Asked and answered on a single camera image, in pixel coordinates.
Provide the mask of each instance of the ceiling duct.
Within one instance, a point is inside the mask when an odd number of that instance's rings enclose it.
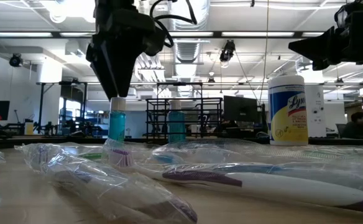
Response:
[[[181,20],[172,20],[172,26],[177,31],[196,31],[205,30],[208,23],[210,0],[190,1],[197,20],[197,25],[190,24]],[[185,1],[171,3],[170,13],[173,15],[190,17],[188,5]],[[175,43],[175,71],[177,76],[191,79],[195,76],[198,57],[200,55],[201,44]]]

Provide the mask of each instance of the metal shelving rack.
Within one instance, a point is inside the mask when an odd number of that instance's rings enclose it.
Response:
[[[159,98],[159,86],[165,85],[166,87],[169,85],[173,86],[199,86],[200,87],[200,98]],[[171,100],[183,100],[183,101],[195,101],[197,104],[192,109],[180,109],[180,110],[172,110],[170,109],[170,101]],[[207,133],[205,129],[205,125],[212,124],[216,127],[221,124],[221,114],[223,112],[222,109],[222,98],[203,98],[203,84],[202,83],[157,83],[157,98],[146,99],[147,102],[147,121],[146,121],[146,138],[152,139],[167,139],[169,134],[187,134],[192,136],[200,136],[203,138],[204,136],[215,135],[214,133]],[[159,128],[160,126],[166,126],[169,123],[181,123],[180,121],[168,121],[167,115],[171,111],[182,111],[187,115],[194,113],[196,111],[196,115],[198,115],[198,119],[196,120],[185,120],[185,124],[197,124],[200,126],[200,131],[198,133],[170,133],[167,131],[162,132],[163,128]],[[205,116],[214,116],[214,120],[205,121]],[[153,131],[150,132],[150,125],[153,126]]]

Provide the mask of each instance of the desk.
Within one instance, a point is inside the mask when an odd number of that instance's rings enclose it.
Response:
[[[0,164],[0,224],[109,223],[77,196],[56,189],[33,173],[22,154],[5,149]],[[163,185],[192,204],[199,224],[363,223],[363,213],[337,208],[281,203],[212,190]]]

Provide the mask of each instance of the wooden table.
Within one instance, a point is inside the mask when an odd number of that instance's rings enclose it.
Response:
[[[33,173],[21,153],[13,149],[3,152],[7,163],[0,164],[0,224],[109,223],[77,196],[52,187]],[[192,204],[200,224],[363,223],[363,213],[337,208],[163,185]]]

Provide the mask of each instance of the ceiling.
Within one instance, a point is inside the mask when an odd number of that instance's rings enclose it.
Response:
[[[39,1],[0,0],[0,31],[94,31],[94,23],[87,22],[82,17],[82,12],[84,14],[87,13],[86,11],[90,12],[91,8],[87,9],[86,6],[93,1],[78,0],[79,6],[71,10],[74,11],[71,17],[67,17],[61,23],[54,23],[48,9],[43,8]],[[264,0],[256,0],[256,6],[249,7],[250,1],[211,0],[208,25],[205,29],[211,31],[264,31],[267,29],[270,31],[326,31],[335,25],[333,21],[334,13],[337,11],[335,7],[343,5],[346,0],[271,0],[269,10],[266,8],[267,3]],[[318,6],[324,9],[297,10]],[[275,9],[275,7],[289,7],[289,9]],[[155,14],[165,14],[166,10],[167,5],[159,5]],[[210,72],[214,73],[213,77],[217,84],[246,82],[247,78],[250,82],[262,82],[264,78],[267,81],[269,76],[273,77],[281,72],[296,73],[295,60],[301,58],[288,49],[288,43],[294,39],[235,39],[238,57],[234,55],[229,66],[221,68],[218,60],[219,51],[224,47],[227,39],[203,38],[202,40],[206,43],[201,45],[196,75],[191,79],[194,82],[207,82]],[[66,64],[72,65],[64,69],[63,77],[77,77],[81,81],[96,82],[97,79],[86,61],[66,54],[65,44],[68,41],[71,39],[0,39],[0,47],[41,47],[64,60]],[[88,40],[84,40],[81,45],[84,46],[87,43]],[[165,69],[165,78],[175,80],[177,74],[173,49],[164,48],[159,53],[159,59],[161,66]],[[39,57],[35,55],[34,60],[39,60]],[[330,66],[323,71],[323,81],[331,82],[337,77],[344,77],[349,82],[363,82],[363,73],[355,75],[360,71],[363,71],[363,65],[353,63]],[[140,82],[140,80],[134,78],[133,82]],[[223,87],[214,85],[208,88]],[[352,86],[345,90],[356,91],[358,88],[359,86]]]

